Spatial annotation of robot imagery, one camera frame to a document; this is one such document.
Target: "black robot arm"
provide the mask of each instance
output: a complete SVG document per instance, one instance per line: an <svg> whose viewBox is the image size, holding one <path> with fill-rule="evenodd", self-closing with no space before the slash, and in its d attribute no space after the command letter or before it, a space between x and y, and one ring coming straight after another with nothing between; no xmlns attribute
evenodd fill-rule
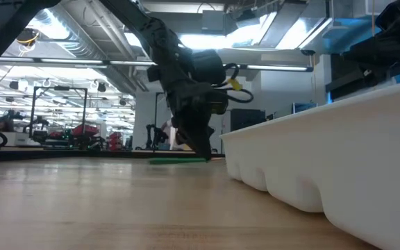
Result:
<svg viewBox="0 0 400 250"><path fill-rule="evenodd" d="M160 81L173 114L172 125L200 156L211 158L208 123L211 114L222 114L231 99L224 86L226 69L214 50L193 53L160 19L152 18L127 0L100 0L141 41L157 66L147 71L149 81Z"/></svg>
<svg viewBox="0 0 400 250"><path fill-rule="evenodd" d="M0 56L25 26L43 8L60 0L0 0ZM182 135L184 143L201 157L211 158L208 123L212 113L223 114L228 100L247 103L227 95L226 70L238 66L223 66L214 50L193 53L183 46L177 35L162 20L152 18L129 0L100 0L141 41L144 50L157 66L148 69L149 81L160 81L173 114L172 125Z"/></svg>

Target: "yellow cable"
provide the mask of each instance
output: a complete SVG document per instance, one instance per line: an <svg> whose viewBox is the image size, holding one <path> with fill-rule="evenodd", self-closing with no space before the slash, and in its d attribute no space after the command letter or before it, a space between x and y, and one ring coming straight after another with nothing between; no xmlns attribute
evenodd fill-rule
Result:
<svg viewBox="0 0 400 250"><path fill-rule="evenodd" d="M20 41L20 40L17 39L17 42L29 43L29 44L30 44L31 42L35 41L35 40L38 38L38 36L40 36L40 33L39 33L39 32L36 33L36 36L35 36L34 38L30 39L30 40L27 40L27 41Z"/></svg>
<svg viewBox="0 0 400 250"><path fill-rule="evenodd" d="M233 89L236 91L240 91L242 90L243 86L239 83L239 81L237 81L237 79L228 79L227 80L228 83L230 83L233 86Z"/></svg>

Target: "wooden tabletop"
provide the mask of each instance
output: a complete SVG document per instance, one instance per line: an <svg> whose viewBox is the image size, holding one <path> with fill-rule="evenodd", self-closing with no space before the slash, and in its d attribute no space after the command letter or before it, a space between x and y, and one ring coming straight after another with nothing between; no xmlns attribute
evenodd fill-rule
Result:
<svg viewBox="0 0 400 250"><path fill-rule="evenodd" d="M0 249L375 249L231 180L225 162L0 162Z"/></svg>

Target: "person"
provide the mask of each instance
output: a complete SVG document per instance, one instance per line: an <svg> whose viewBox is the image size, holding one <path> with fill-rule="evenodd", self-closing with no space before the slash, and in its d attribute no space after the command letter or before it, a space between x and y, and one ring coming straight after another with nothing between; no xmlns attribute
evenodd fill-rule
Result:
<svg viewBox="0 0 400 250"><path fill-rule="evenodd" d="M178 144L180 142L176 139L177 129L172 126L172 119L168 119L161 126L161 130L166 133L169 138L169 143L171 144L171 150L185 150L188 146L185 146L183 143Z"/></svg>

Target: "white bin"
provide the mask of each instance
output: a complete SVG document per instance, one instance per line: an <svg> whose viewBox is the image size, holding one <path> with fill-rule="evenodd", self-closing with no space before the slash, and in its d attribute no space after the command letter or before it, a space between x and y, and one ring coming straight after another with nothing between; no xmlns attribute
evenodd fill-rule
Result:
<svg viewBox="0 0 400 250"><path fill-rule="evenodd" d="M400 85L222 139L232 178L400 250Z"/></svg>

